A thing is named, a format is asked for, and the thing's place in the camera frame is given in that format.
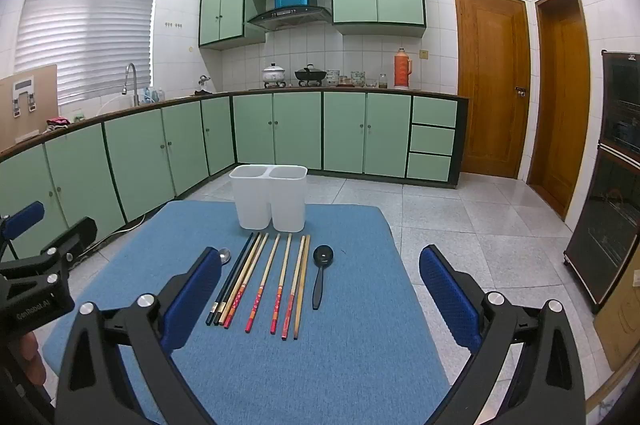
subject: white plastic container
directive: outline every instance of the white plastic container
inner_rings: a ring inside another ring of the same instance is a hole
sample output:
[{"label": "white plastic container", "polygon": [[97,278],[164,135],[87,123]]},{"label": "white plastic container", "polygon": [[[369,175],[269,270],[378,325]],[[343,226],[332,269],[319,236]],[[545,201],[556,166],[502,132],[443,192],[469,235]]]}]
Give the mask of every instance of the white plastic container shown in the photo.
[{"label": "white plastic container", "polygon": [[296,232],[305,226],[306,167],[276,165],[269,172],[271,216],[277,231]]},{"label": "white plastic container", "polygon": [[268,174],[273,165],[240,165],[229,174],[240,226],[262,230],[271,221]]}]

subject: orange thermos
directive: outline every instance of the orange thermos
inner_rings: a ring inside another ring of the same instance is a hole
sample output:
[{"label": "orange thermos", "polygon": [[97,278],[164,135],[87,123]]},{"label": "orange thermos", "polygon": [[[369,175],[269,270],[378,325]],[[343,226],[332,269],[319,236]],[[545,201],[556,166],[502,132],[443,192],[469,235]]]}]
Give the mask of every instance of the orange thermos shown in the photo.
[{"label": "orange thermos", "polygon": [[398,49],[398,53],[394,56],[394,87],[396,89],[409,88],[409,75],[413,71],[413,62],[409,59],[409,55],[404,49]]}]

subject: window blinds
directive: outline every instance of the window blinds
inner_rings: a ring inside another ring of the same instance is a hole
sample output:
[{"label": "window blinds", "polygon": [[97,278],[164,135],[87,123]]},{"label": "window blinds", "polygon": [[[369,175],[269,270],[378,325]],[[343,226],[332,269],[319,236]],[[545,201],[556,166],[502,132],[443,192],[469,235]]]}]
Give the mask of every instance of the window blinds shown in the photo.
[{"label": "window blinds", "polygon": [[145,87],[152,7],[153,0],[25,0],[14,72],[57,64],[60,105],[121,92],[130,62]]}]

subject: drawer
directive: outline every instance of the drawer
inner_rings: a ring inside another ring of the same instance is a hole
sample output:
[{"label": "drawer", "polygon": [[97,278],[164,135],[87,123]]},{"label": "drawer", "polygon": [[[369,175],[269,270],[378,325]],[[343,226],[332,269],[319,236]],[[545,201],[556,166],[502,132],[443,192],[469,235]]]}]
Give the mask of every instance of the drawer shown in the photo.
[{"label": "drawer", "polygon": [[406,176],[417,180],[448,181],[450,163],[451,158],[448,156],[410,152]]},{"label": "drawer", "polygon": [[414,116],[412,121],[426,125],[455,127],[457,109],[458,102],[454,100],[414,96]]},{"label": "drawer", "polygon": [[428,152],[431,154],[453,154],[454,129],[428,127],[426,125],[411,126],[411,152]]}]

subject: chopstick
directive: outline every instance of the chopstick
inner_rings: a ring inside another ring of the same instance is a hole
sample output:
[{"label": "chopstick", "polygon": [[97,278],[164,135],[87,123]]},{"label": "chopstick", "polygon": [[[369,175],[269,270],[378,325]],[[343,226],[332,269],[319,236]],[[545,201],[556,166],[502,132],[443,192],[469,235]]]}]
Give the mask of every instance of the chopstick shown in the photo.
[{"label": "chopstick", "polygon": [[278,312],[280,311],[280,299],[282,298],[282,286],[284,277],[287,272],[287,261],[289,260],[289,246],[291,245],[291,234],[287,238],[287,248],[284,251],[284,261],[282,261],[282,270],[280,271],[280,284],[278,284],[278,294],[276,295],[276,304],[273,307],[273,318],[271,319],[271,334],[275,335],[276,325],[278,324]]},{"label": "chopstick", "polygon": [[291,310],[293,309],[293,298],[296,295],[296,286],[298,284],[298,272],[300,271],[300,261],[305,249],[305,236],[300,239],[300,250],[298,250],[298,260],[296,261],[296,270],[293,273],[293,282],[291,283],[291,293],[289,294],[289,303],[287,304],[287,313],[284,316],[284,326],[282,328],[282,339],[287,340],[289,334],[289,321],[291,320]]},{"label": "chopstick", "polygon": [[244,332],[246,333],[251,332],[251,327],[254,325],[255,313],[258,312],[258,305],[260,304],[260,298],[262,297],[262,292],[264,291],[264,285],[267,282],[267,277],[269,276],[269,270],[271,269],[271,262],[273,262],[273,256],[276,255],[276,248],[278,247],[279,241],[280,241],[280,234],[276,235],[276,241],[275,243],[273,243],[273,248],[271,248],[269,261],[267,262],[267,266],[264,269],[264,275],[262,275],[262,280],[260,281],[258,294],[255,296],[254,309],[251,310],[251,315],[249,315],[249,320],[246,323],[246,328],[244,328]]},{"label": "chopstick", "polygon": [[238,269],[239,264],[242,262],[242,257],[244,256],[244,252],[249,247],[249,243],[251,242],[251,239],[253,238],[253,236],[254,236],[254,232],[252,232],[251,235],[249,235],[249,238],[246,240],[246,243],[244,243],[244,246],[242,247],[242,251],[238,255],[236,262],[234,263],[234,267],[231,268],[229,275],[226,276],[225,283],[222,284],[222,288],[220,288],[220,293],[218,293],[218,298],[213,303],[213,306],[211,307],[211,310],[209,312],[209,316],[207,317],[207,326],[210,326],[211,323],[213,322],[213,319],[215,318],[215,315],[216,315],[216,308],[222,302],[222,299],[225,296],[226,291],[228,291],[229,284],[231,284],[231,279],[234,277],[234,274],[236,273],[236,270]]},{"label": "chopstick", "polygon": [[305,239],[305,253],[302,256],[302,268],[300,269],[300,288],[298,289],[298,307],[296,308],[296,327],[293,329],[293,339],[298,339],[298,330],[300,329],[300,313],[302,311],[302,297],[305,296],[305,277],[306,263],[309,257],[309,242],[311,236],[307,235]]},{"label": "chopstick", "polygon": [[247,270],[246,275],[244,276],[244,280],[240,285],[240,289],[238,290],[238,294],[236,294],[236,298],[234,299],[234,303],[231,306],[231,309],[229,310],[228,315],[226,316],[225,329],[228,329],[229,326],[231,325],[231,320],[234,318],[234,315],[236,314],[236,310],[238,309],[238,304],[240,303],[240,299],[242,298],[242,295],[244,294],[244,290],[246,289],[246,285],[249,282],[249,279],[251,278],[252,273],[254,272],[255,265],[258,263],[258,259],[260,259],[260,254],[262,253],[262,248],[264,248],[264,243],[267,242],[268,238],[269,238],[269,234],[265,233],[264,238],[260,243],[260,248],[258,248],[258,251],[254,254],[254,258],[251,261],[251,266],[249,270]]},{"label": "chopstick", "polygon": [[242,263],[242,269],[236,272],[236,277],[234,278],[234,281],[231,284],[232,286],[231,290],[229,291],[228,297],[226,298],[225,307],[222,310],[220,309],[218,310],[220,312],[220,318],[218,319],[219,324],[224,324],[226,316],[229,314],[229,311],[231,310],[231,303],[236,298],[236,294],[240,289],[240,284],[242,284],[242,279],[244,279],[244,274],[249,269],[249,266],[251,266],[251,261],[254,258],[254,253],[258,249],[258,246],[260,246],[261,237],[262,237],[262,234],[258,232],[258,235],[255,237],[254,244],[251,247],[251,251],[247,254],[246,259]]}]

